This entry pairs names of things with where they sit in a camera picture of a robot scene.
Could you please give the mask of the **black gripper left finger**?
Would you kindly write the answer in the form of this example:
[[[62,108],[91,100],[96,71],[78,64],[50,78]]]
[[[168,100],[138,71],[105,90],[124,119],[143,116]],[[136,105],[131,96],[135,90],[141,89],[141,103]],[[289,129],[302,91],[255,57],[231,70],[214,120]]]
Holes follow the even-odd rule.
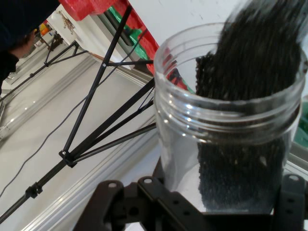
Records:
[[[126,187],[117,180],[101,182],[74,230],[122,231],[139,223],[146,231],[203,231],[203,215],[178,192],[168,191],[163,178],[158,162],[151,177]]]

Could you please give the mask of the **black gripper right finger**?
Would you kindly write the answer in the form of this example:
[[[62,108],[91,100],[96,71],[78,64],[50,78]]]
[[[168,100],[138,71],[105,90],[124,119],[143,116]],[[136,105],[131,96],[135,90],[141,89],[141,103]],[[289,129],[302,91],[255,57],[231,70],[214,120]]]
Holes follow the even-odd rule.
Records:
[[[304,178],[286,174],[274,208],[274,231],[303,231],[307,213],[308,188]]]

